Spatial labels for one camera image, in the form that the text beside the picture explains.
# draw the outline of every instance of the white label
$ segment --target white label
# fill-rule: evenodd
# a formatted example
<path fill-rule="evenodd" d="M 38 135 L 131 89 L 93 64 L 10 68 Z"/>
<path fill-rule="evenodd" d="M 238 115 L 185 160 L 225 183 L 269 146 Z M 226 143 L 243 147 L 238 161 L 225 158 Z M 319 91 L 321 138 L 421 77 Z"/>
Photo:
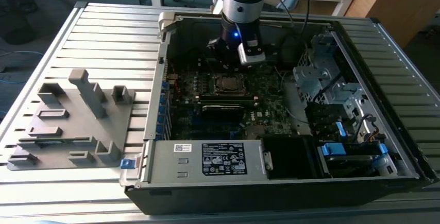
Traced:
<path fill-rule="evenodd" d="M 191 144 L 175 144 L 174 151 L 175 152 L 191 152 L 193 145 Z"/>

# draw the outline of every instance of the blue tab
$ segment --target blue tab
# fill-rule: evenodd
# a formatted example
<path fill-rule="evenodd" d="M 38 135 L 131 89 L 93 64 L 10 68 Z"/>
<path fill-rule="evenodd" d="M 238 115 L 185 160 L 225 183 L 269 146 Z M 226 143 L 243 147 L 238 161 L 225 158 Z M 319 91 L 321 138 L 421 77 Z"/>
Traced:
<path fill-rule="evenodd" d="M 387 145 L 386 144 L 381 143 L 379 144 L 379 149 L 381 149 L 381 152 L 383 154 L 389 153 L 389 148 L 387 148 Z"/>
<path fill-rule="evenodd" d="M 163 133 L 165 132 L 165 127 L 162 125 L 157 126 L 157 132 Z"/>
<path fill-rule="evenodd" d="M 346 156 L 346 148 L 342 143 L 326 143 L 322 146 L 325 156 Z"/>
<path fill-rule="evenodd" d="M 137 160 L 123 159 L 121 167 L 122 169 L 137 169 Z"/>
<path fill-rule="evenodd" d="M 166 120 L 165 116 L 159 115 L 158 116 L 158 123 L 163 123 Z"/>
<path fill-rule="evenodd" d="M 342 134 L 342 136 L 347 136 L 343 123 L 342 122 L 337 122 L 337 126 L 338 126 L 339 133 Z"/>
<path fill-rule="evenodd" d="M 166 109 L 165 106 L 161 106 L 161 107 L 159 107 L 159 113 L 165 114 L 165 113 L 166 113 L 166 110 L 167 110 L 167 109 Z"/>
<path fill-rule="evenodd" d="M 169 82 L 163 81 L 163 89 L 169 89 L 169 87 L 170 87 Z"/>

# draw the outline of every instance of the floor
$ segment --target floor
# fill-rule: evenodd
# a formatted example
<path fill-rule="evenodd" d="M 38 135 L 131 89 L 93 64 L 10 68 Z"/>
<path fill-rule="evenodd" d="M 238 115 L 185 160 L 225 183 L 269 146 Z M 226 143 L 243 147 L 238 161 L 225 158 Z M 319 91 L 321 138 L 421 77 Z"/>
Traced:
<path fill-rule="evenodd" d="M 94 3 L 133 4 L 138 5 L 139 0 L 35 0 L 39 10 L 29 14 L 29 21 L 38 32 L 38 39 L 25 45 L 10 45 L 0 38 L 0 55 L 3 51 L 33 50 L 42 53 L 49 49 L 51 42 L 59 32 L 59 29 L 70 15 L 74 5 L 78 1 Z M 209 8 L 213 0 L 165 0 L 166 5 L 179 7 Z M 425 35 L 418 35 L 406 48 L 406 52 L 415 62 L 417 66 L 426 74 L 435 88 L 440 89 L 440 77 L 433 66 L 440 66 L 440 36 L 437 35 L 430 39 Z M 41 56 L 31 54 L 10 54 L 0 57 L 0 80 L 22 82 L 26 81 L 33 74 L 34 68 L 39 63 Z M 9 84 L 0 82 L 0 120 L 10 110 L 10 107 L 18 97 L 25 83 Z"/>

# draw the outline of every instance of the black cable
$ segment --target black cable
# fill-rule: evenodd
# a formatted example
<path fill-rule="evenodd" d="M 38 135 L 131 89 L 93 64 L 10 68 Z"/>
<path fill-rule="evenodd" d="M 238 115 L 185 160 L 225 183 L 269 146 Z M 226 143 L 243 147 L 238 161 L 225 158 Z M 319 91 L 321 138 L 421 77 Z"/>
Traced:
<path fill-rule="evenodd" d="M 307 26 L 307 23 L 310 22 L 310 13 L 311 13 L 311 0 L 307 0 L 307 12 L 306 12 L 306 19 L 305 19 L 305 23 L 303 23 L 302 32 L 301 32 L 301 39 L 303 39 L 306 26 Z"/>
<path fill-rule="evenodd" d="M 355 135 L 354 135 L 354 142 L 357 142 L 357 139 L 358 139 L 358 135 L 359 135 L 359 132 L 361 132 L 361 128 L 363 127 L 363 122 L 365 120 L 374 115 L 370 114 L 370 113 L 366 113 L 366 115 L 362 117 L 361 121 L 359 121 L 359 124 L 358 124 L 358 128 L 357 128 L 357 131 L 355 131 Z"/>
<path fill-rule="evenodd" d="M 375 131 L 370 134 L 370 136 L 367 137 L 367 139 L 365 141 L 370 142 L 370 139 L 377 136 L 379 134 L 379 127 L 378 125 L 375 124 L 375 122 L 371 122 L 371 126 L 374 126 L 375 128 Z"/>
<path fill-rule="evenodd" d="M 327 84 L 327 86 L 318 92 L 318 94 L 315 95 L 314 99 L 313 99 L 313 102 L 317 101 L 318 97 L 326 93 L 326 91 L 335 85 L 337 81 L 339 80 L 339 78 L 343 77 L 343 73 L 341 72 L 338 74 L 338 76 L 330 81 L 330 83 Z"/>
<path fill-rule="evenodd" d="M 285 7 L 285 9 L 286 9 L 286 11 L 287 11 L 287 13 L 289 13 L 289 15 L 290 15 L 290 20 L 291 20 L 293 27 L 294 27 L 295 23 L 294 23 L 294 18 L 293 18 L 293 16 L 291 16 L 290 10 L 289 10 L 289 8 L 287 8 L 287 6 L 286 6 L 283 0 L 281 0 L 281 3 L 282 3 L 282 5 L 283 5 L 283 7 Z"/>

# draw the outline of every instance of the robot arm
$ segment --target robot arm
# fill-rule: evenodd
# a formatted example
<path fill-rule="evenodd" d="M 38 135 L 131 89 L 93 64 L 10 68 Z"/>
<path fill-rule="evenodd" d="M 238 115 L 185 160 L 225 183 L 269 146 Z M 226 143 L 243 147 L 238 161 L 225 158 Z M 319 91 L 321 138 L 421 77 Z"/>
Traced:
<path fill-rule="evenodd" d="M 291 9 L 298 1 L 283 0 L 283 3 Z M 282 8 L 279 0 L 223 0 L 221 39 L 229 45 L 229 49 L 238 52 L 242 65 L 257 64 L 266 60 L 259 31 L 265 2 Z"/>
<path fill-rule="evenodd" d="M 242 65 L 266 60 L 259 31 L 265 0 L 225 0 L 222 39 L 238 50 Z"/>

